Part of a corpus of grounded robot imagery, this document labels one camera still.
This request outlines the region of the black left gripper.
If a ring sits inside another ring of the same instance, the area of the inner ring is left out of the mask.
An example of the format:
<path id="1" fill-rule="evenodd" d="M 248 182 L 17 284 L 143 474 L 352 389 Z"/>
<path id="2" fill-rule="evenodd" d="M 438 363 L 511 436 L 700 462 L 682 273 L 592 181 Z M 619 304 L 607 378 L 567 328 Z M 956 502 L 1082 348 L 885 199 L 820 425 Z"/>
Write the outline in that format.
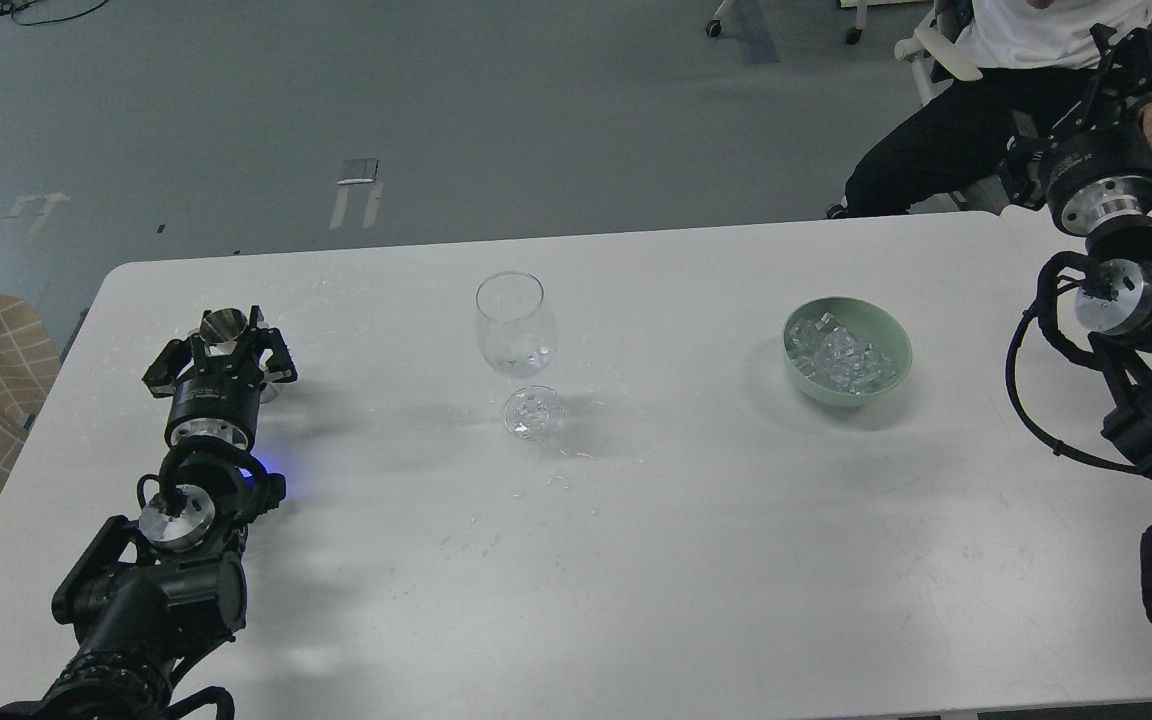
<path id="1" fill-rule="evenodd" d="M 232 379 L 209 369 L 200 336 L 173 338 L 147 365 L 142 382 L 152 397 L 172 397 L 164 439 L 170 447 L 189 437 L 223 439 L 238 450 L 251 450 L 259 419 L 260 382 L 297 382 L 298 369 L 282 332 L 265 323 L 262 306 L 250 306 L 248 320 L 255 378 Z"/>

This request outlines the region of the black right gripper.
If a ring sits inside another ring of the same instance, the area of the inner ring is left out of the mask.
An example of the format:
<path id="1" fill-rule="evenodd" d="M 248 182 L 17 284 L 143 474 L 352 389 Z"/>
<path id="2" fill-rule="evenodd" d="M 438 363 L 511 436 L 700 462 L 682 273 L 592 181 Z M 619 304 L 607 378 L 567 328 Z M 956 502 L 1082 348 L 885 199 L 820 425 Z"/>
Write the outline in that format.
<path id="1" fill-rule="evenodd" d="M 1152 150 L 1143 132 L 1102 129 L 1139 120 L 1152 103 L 1152 29 L 1121 33 L 1098 23 L 1091 37 L 1100 61 L 1079 103 L 1061 118 L 1062 142 L 1055 147 L 1051 137 L 1014 135 L 996 169 L 1010 205 L 1047 205 L 1056 228 L 1075 237 L 1152 210 Z"/>

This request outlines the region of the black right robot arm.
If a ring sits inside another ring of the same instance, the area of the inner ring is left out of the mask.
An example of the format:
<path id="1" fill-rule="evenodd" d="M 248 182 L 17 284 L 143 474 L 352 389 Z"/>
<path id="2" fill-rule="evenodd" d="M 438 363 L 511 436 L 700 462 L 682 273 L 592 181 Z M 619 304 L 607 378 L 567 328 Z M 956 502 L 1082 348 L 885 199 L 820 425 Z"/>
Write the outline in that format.
<path id="1" fill-rule="evenodd" d="M 1091 31 L 1100 63 L 1082 100 L 1049 132 L 1014 118 L 998 177 L 1020 209 L 1047 209 L 1084 252 L 1061 251 L 1039 270 L 1036 296 L 1005 359 L 1005 384 L 1021 423 L 1053 454 L 1152 479 L 1152 150 L 1138 114 L 1152 104 L 1152 31 Z M 1102 437 L 1123 460 L 1076 450 L 1021 406 L 1016 361 L 1030 325 L 1071 364 L 1102 376 L 1114 410 Z"/>

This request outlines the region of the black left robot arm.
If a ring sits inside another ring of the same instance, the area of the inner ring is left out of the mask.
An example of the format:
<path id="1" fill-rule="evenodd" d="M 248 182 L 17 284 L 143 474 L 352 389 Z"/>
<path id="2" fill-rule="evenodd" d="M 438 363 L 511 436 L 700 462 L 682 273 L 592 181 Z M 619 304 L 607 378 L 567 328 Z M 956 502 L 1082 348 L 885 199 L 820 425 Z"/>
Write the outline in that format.
<path id="1" fill-rule="evenodd" d="M 78 651 L 40 700 L 0 719 L 236 717 L 219 685 L 175 698 L 180 680 L 247 624 L 242 564 L 255 520 L 287 495 L 253 455 L 259 410 L 298 377 L 260 306 L 207 310 L 147 365 L 142 382 L 169 397 L 166 454 L 137 482 L 137 518 L 111 516 L 52 597 Z"/>

